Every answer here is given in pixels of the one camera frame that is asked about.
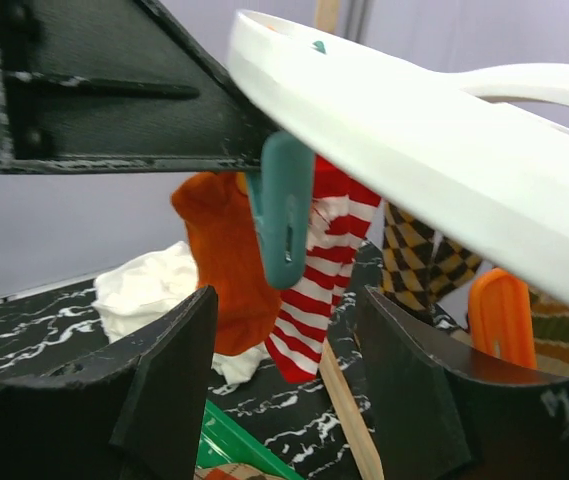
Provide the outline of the white round clip hanger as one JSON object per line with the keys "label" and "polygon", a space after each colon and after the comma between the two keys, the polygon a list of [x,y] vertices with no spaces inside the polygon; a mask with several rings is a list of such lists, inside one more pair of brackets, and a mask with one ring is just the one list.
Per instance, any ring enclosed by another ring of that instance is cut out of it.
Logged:
{"label": "white round clip hanger", "polygon": [[240,10],[228,72],[265,114],[350,176],[569,304],[569,64],[441,73]]}

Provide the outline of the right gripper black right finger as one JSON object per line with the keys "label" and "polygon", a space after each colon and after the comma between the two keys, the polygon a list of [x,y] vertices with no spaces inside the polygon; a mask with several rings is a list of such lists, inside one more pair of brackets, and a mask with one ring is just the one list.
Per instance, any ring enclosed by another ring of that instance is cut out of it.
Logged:
{"label": "right gripper black right finger", "polygon": [[569,479],[569,377],[484,354],[373,288],[356,302],[388,479]]}

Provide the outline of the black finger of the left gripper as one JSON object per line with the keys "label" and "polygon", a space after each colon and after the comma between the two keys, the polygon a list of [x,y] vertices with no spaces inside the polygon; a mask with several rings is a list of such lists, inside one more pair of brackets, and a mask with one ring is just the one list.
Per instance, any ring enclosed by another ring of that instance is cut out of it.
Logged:
{"label": "black finger of the left gripper", "polygon": [[0,1],[0,174],[254,171],[275,131],[158,1]]}

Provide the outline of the brown argyle sock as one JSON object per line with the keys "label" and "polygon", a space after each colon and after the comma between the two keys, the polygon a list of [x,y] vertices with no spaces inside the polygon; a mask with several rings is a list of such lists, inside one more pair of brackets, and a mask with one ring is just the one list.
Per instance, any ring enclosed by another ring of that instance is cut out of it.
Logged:
{"label": "brown argyle sock", "polygon": [[384,205],[383,294],[424,321],[432,305],[471,280],[482,258],[404,210]]}

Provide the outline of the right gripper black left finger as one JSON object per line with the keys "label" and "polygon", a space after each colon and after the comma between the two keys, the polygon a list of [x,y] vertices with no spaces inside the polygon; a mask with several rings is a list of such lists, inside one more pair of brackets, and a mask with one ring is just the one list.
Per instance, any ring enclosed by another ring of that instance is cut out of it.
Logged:
{"label": "right gripper black left finger", "polygon": [[189,479],[217,320],[214,289],[43,375],[0,379],[0,479]]}

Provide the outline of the red white striped sock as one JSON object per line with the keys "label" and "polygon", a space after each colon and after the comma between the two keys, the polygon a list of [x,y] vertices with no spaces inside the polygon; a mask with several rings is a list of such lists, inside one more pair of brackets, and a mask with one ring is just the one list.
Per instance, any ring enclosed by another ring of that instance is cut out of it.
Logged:
{"label": "red white striped sock", "polygon": [[281,293],[280,310],[265,341],[286,381],[315,378],[330,318],[379,204],[378,194],[325,158],[315,157],[305,270],[296,285]]}

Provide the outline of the teal clothespin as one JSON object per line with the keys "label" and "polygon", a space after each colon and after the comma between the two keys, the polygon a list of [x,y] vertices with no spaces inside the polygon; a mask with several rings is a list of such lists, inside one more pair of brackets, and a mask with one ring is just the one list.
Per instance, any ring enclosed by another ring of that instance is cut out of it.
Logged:
{"label": "teal clothespin", "polygon": [[280,131],[265,141],[261,169],[246,174],[247,192],[267,283],[293,287],[305,270],[315,154]]}

